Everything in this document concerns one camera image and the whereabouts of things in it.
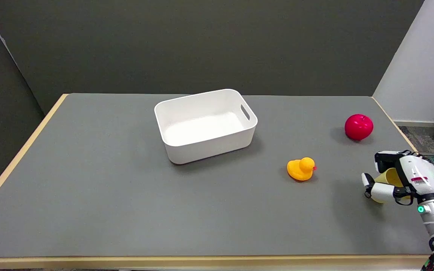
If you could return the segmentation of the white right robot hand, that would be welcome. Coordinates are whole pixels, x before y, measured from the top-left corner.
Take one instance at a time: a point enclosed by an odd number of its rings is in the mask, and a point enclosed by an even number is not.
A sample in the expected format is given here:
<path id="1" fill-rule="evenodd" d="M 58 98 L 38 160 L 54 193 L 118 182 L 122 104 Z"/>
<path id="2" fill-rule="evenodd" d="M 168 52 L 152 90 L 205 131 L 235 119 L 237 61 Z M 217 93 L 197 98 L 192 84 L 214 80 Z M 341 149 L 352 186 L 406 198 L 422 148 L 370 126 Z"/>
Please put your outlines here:
<path id="1" fill-rule="evenodd" d="M 418 152 L 379 151 L 374 155 L 379 176 L 362 173 L 365 197 L 379 204 L 410 206 L 434 200 L 434 165 Z"/>

